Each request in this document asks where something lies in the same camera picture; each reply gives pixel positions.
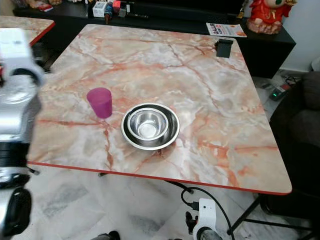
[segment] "small boxes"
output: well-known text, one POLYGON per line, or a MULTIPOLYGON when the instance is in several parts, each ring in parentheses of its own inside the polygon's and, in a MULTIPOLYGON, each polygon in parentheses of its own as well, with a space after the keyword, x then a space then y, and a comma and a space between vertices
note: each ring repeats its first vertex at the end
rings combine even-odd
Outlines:
POLYGON ((107 3, 105 1, 97 1, 92 8, 93 16, 96 18, 104 18, 107 3))

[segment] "pink marble pattern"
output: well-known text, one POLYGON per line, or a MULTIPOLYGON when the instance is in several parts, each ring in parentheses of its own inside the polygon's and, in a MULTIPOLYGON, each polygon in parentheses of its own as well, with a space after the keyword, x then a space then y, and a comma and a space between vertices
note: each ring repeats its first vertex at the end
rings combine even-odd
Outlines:
POLYGON ((26 37, 31 45, 35 44, 54 25, 55 22, 53 20, 17 16, 0 16, 0 28, 21 28, 25 30, 26 37))
POLYGON ((213 36, 87 25, 53 64, 40 93, 29 160, 36 164, 287 194, 291 183, 238 43, 216 57, 213 36), (89 90, 112 92, 98 119, 89 90), (179 117, 177 140, 158 151, 122 136, 124 113, 161 103, 179 117))

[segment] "red figurine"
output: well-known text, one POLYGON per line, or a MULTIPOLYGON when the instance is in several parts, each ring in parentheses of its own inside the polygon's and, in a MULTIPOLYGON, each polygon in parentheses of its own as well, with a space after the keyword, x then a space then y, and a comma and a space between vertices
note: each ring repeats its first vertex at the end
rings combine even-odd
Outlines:
POLYGON ((282 27, 282 16, 289 17, 295 0, 253 0, 248 28, 258 34, 278 34, 282 27))

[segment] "stainless steel bowl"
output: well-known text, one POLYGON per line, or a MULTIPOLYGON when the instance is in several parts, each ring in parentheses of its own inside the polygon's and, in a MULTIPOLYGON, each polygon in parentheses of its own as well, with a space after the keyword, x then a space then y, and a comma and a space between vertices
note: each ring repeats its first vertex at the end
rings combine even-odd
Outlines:
POLYGON ((145 107, 133 112, 127 121, 129 132, 137 139, 153 141, 168 130, 168 118, 161 111, 145 107))
POLYGON ((159 103, 142 103, 134 106, 129 111, 125 113, 121 121, 121 131, 124 138, 134 147, 142 150, 158 150, 163 149, 170 144, 172 144, 180 131, 180 123, 177 115, 167 106, 159 104, 159 103), (160 111, 167 118, 168 128, 167 131, 160 137, 157 137, 153 140, 144 140, 135 137, 131 131, 129 131, 128 121, 129 118, 132 119, 135 112, 140 109, 153 109, 156 111, 160 111))

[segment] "tile floor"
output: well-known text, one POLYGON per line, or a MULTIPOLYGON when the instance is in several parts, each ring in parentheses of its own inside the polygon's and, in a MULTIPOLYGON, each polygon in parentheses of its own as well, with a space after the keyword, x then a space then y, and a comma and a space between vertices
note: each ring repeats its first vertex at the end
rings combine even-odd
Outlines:
MULTIPOLYGON (((257 89, 270 118, 278 102, 268 100, 270 89, 257 89)), ((196 212, 180 199, 181 189, 162 180, 63 168, 31 166, 41 174, 31 177, 27 188, 33 195, 31 223, 14 240, 90 240, 101 233, 118 230, 122 240, 191 240, 185 224, 185 212, 196 212)), ((224 207, 231 223, 253 202, 254 195, 217 187, 203 187, 224 207)), ((189 201, 202 195, 187 194, 189 201)), ((263 213, 258 207, 252 218, 287 223, 263 213)), ((217 209, 217 231, 224 240, 227 223, 217 209)), ((296 240, 292 229, 243 223, 237 240, 296 240)))

